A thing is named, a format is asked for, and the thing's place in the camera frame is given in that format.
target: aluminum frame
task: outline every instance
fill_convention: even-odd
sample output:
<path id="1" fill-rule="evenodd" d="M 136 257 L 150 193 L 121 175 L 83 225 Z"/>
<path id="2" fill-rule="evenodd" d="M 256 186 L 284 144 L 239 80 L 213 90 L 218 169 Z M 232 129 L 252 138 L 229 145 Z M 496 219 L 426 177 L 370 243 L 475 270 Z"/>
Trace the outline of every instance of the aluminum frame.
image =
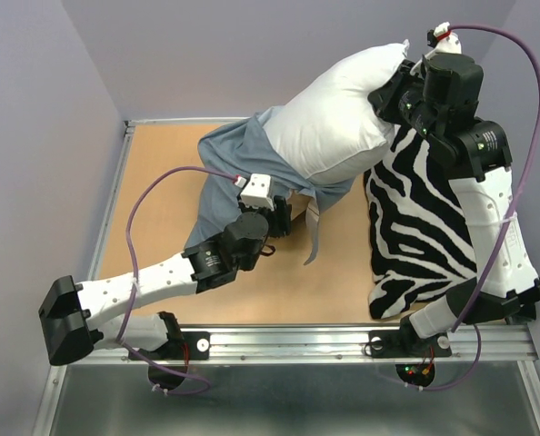
<path id="1" fill-rule="evenodd" d="M 226 124 L 244 117 L 171 118 L 160 120 L 133 120 L 126 123 L 123 149 L 119 158 L 111 196 L 95 247 L 87 280 L 95 280 L 105 253 L 106 237 L 110 230 L 115 204 L 120 191 L 126 161 L 137 125 L 158 124 Z M 374 362 L 409 362 L 406 359 L 372 359 L 364 354 L 367 334 L 396 324 L 339 324 L 339 325 L 239 325 L 239 326 L 183 326 L 184 330 L 207 330 L 211 333 L 210 359 L 194 362 L 200 365 L 253 365 L 253 364 L 349 364 Z M 538 359 L 531 334 L 525 326 L 489 324 L 480 326 L 483 362 L 518 362 L 525 388 L 540 431 L 540 380 L 535 367 Z M 453 355 L 437 359 L 439 362 L 470 362 L 476 353 L 476 335 L 471 327 L 463 326 L 448 333 Z M 73 365 L 89 364 L 144 364 L 129 361 L 125 351 L 93 352 Z M 55 412 L 64 386 L 66 367 L 51 367 L 44 395 L 37 413 L 33 434 L 51 433 Z"/>

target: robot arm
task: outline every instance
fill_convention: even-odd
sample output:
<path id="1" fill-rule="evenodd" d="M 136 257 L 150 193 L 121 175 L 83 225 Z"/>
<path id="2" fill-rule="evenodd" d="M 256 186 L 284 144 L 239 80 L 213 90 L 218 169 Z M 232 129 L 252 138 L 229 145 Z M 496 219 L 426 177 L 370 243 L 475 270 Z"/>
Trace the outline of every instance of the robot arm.
<path id="1" fill-rule="evenodd" d="M 433 31 L 428 41 L 432 47 L 438 43 Z M 405 61 L 384 87 L 369 95 L 369 101 L 380 118 L 408 124 L 429 142 L 430 156 L 444 169 L 462 208 L 478 277 L 402 320 L 400 342 L 407 350 L 425 346 L 428 338 L 455 325 L 504 223 L 509 227 L 503 245 L 463 321 L 504 319 L 540 300 L 540 277 L 526 252 L 516 215 L 507 216 L 512 201 L 512 158 L 505 132 L 500 125 L 475 116 L 482 68 L 466 55 L 441 51 L 425 56 L 420 69 L 416 67 Z"/>
<path id="2" fill-rule="evenodd" d="M 180 295 L 191 295 L 235 280 L 238 270 L 254 269 L 267 238 L 290 233 L 290 206 L 272 196 L 272 178 L 253 174 L 237 205 L 242 213 L 224 230 L 196 246 L 139 271 L 109 279 L 75 283 L 72 276 L 57 279 L 40 307 L 39 317 L 51 365 L 83 359 L 95 349 L 115 348 L 126 312 Z M 131 288 L 136 286 L 131 307 Z M 172 313 L 135 317 L 126 341 L 134 348 L 154 351 L 178 334 Z"/>

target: zebra print pillow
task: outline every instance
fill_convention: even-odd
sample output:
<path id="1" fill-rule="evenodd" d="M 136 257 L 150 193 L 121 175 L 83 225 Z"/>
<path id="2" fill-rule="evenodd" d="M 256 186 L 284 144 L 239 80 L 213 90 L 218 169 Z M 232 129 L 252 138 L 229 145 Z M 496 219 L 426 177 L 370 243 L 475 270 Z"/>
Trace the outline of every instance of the zebra print pillow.
<path id="1" fill-rule="evenodd" d="M 475 276 L 474 252 L 459 203 L 429 145 L 401 128 L 385 159 L 364 174 L 375 288 L 374 319 L 431 302 Z"/>

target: wooden surface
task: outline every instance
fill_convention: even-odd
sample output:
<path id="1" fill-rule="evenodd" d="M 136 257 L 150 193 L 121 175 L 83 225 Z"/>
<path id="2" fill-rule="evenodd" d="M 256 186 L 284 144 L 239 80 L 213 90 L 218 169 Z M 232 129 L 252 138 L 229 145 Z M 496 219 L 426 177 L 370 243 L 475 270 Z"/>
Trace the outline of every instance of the wooden surface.
<path id="1" fill-rule="evenodd" d="M 167 170 L 181 165 L 202 166 L 197 142 L 216 127 L 189 124 L 135 128 L 100 278 L 131 271 L 125 225 L 135 201 Z M 195 223 L 204 180 L 201 173 L 177 173 L 146 197 L 132 231 L 141 268 L 183 250 Z M 361 181 L 357 179 L 352 192 L 322 215 L 319 253 L 307 266 L 303 263 L 311 242 L 304 220 L 299 221 L 289 237 L 273 241 L 277 249 L 274 256 L 261 258 L 252 272 L 239 272 L 235 282 L 149 305 L 135 313 L 169 311 L 183 324 L 370 322 L 367 297 L 374 284 L 367 202 Z"/>

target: blue-gray fabric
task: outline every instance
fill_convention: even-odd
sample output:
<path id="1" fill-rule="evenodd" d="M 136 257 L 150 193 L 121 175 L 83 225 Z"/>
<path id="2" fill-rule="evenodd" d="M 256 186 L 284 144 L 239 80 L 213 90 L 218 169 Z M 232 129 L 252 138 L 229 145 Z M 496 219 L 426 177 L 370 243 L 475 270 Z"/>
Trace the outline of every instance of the blue-gray fabric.
<path id="1" fill-rule="evenodd" d="M 205 167 L 226 173 L 243 177 L 252 173 L 269 174 L 274 179 L 273 195 L 289 198 L 295 192 L 311 197 L 320 214 L 343 198 L 354 180 L 315 186 L 286 163 L 272 148 L 263 128 L 265 122 L 280 110 L 281 106 L 274 106 L 250 118 L 219 127 L 199 141 L 199 156 Z M 208 175 L 200 195 L 197 222 L 185 247 L 201 243 L 233 222 L 240 214 L 239 193 L 240 188 L 227 179 Z M 311 227 L 313 248 L 305 264 L 313 261 L 318 253 L 318 220 L 316 226 Z"/>

